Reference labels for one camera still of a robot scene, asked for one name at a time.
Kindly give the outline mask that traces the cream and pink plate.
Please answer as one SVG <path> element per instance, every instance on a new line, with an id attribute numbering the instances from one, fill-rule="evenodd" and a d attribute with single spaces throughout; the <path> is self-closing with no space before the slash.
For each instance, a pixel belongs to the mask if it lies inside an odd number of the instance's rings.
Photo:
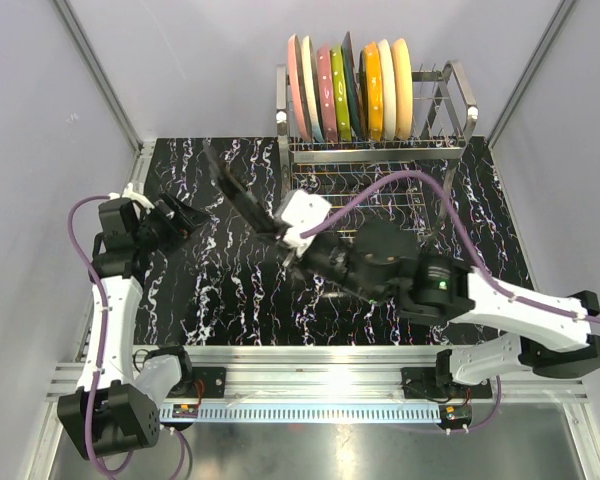
<path id="1" fill-rule="evenodd" d="M 311 140 L 310 126 L 307 124 L 308 114 L 305 112 L 303 103 L 304 91 L 301 80 L 304 77 L 301 69 L 300 44 L 296 34 L 291 35 L 287 42 L 287 67 L 298 132 L 304 142 L 309 142 Z"/>

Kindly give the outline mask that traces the black striped bottom plate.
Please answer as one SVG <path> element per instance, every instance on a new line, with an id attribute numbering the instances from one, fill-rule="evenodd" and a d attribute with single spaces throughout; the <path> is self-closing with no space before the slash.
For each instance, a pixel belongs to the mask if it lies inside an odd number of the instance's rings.
<path id="1" fill-rule="evenodd" d="M 209 141 L 203 142 L 203 152 L 216 188 L 256 234 L 274 239 L 279 230 L 273 217 L 233 175 Z"/>

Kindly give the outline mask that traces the cream and blue plate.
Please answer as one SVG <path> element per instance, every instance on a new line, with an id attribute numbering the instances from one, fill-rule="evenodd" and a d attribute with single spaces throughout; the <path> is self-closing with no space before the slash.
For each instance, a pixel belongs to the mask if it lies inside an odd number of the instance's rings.
<path id="1" fill-rule="evenodd" d="M 319 112 L 319 98 L 316 96 L 318 87 L 314 80 L 315 59 L 311 38 L 305 36 L 301 41 L 302 68 L 304 75 L 305 96 L 309 112 L 309 121 L 311 132 L 316 142 L 322 143 L 324 136 L 321 126 L 321 117 Z"/>

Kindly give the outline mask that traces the white bear print plate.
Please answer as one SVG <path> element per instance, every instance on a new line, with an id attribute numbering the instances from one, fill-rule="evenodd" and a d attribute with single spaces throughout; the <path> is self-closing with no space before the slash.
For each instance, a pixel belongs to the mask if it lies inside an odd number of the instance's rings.
<path id="1" fill-rule="evenodd" d="M 378 43 L 383 86 L 383 125 L 384 139 L 393 141 L 396 135 L 397 100 L 395 73 L 391 48 L 386 39 Z"/>

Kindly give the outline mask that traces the orange dotted scalloped plate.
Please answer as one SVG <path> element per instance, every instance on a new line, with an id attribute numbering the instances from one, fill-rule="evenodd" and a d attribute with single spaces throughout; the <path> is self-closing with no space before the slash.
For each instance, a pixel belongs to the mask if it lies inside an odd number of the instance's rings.
<path id="1" fill-rule="evenodd" d="M 367 137 L 373 142 L 380 142 L 384 126 L 384 101 L 380 54 L 375 42 L 367 44 L 360 52 L 359 80 Z"/>

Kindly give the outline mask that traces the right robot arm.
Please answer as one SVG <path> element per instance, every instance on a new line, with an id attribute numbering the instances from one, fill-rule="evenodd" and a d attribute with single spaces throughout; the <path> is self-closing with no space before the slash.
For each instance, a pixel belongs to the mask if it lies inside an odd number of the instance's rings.
<path id="1" fill-rule="evenodd" d="M 559 299 L 533 293 L 535 309 L 512 302 L 491 288 L 464 261 L 423 252 L 415 235 L 375 221 L 363 225 L 353 242 L 331 232 L 301 238 L 307 222 L 282 221 L 278 244 L 287 265 L 315 274 L 370 304 L 394 303 L 413 323 L 481 324 L 503 330 L 494 340 L 437 353 L 433 369 L 420 380 L 428 399 L 450 399 L 491 377 L 530 371 L 551 379 L 576 379 L 600 369 L 600 336 L 586 323 L 570 322 L 557 308 L 588 314 L 592 294 Z"/>

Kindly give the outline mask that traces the tan yellow plate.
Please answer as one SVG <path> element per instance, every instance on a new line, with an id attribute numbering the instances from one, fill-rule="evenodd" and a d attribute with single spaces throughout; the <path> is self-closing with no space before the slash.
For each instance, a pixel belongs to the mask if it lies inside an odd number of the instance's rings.
<path id="1" fill-rule="evenodd" d="M 396 137 L 408 140 L 412 131 L 414 97 L 411 59 L 406 40 L 396 40 L 391 51 L 396 87 Z"/>

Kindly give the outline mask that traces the teal plate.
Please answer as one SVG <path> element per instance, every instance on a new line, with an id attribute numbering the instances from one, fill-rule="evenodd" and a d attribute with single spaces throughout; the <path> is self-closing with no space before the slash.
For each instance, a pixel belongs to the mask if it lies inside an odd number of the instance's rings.
<path id="1" fill-rule="evenodd" d="M 356 81 L 355 64 L 353 58 L 353 45 L 351 33 L 347 31 L 341 43 L 342 57 L 344 63 L 344 76 L 346 81 L 346 93 L 350 123 L 354 131 L 354 136 L 358 141 L 365 139 L 364 128 L 362 125 L 359 89 Z"/>

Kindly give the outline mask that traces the green dotted scalloped plate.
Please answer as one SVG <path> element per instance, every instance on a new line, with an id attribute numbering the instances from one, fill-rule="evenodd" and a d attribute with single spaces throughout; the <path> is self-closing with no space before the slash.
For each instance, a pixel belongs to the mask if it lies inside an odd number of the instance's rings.
<path id="1" fill-rule="evenodd" d="M 349 143 L 352 141 L 352 128 L 349 116 L 342 48 L 334 46 L 330 50 L 330 57 L 338 135 L 341 142 Z"/>

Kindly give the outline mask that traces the pink dotted scalloped plate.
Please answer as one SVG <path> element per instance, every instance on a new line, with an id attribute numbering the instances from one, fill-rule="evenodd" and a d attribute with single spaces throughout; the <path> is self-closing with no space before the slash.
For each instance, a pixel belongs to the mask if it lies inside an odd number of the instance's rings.
<path id="1" fill-rule="evenodd" d="M 316 60 L 323 134 L 327 143 L 335 144 L 338 142 L 339 136 L 334 106 L 331 56 L 328 44 L 318 49 Z"/>

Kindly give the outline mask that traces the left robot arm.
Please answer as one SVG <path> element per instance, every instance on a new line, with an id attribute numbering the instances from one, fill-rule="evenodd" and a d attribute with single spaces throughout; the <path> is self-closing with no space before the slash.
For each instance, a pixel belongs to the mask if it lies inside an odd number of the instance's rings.
<path id="1" fill-rule="evenodd" d="M 113 475 L 105 458 L 155 446 L 162 403 L 194 388 L 183 347 L 150 352 L 136 372 L 133 341 L 152 255 L 179 251 L 208 216 L 166 193 L 154 202 L 134 193 L 94 200 L 101 230 L 92 252 L 78 253 L 92 282 L 91 339 L 76 389 L 59 398 L 57 414 L 79 454 Z"/>

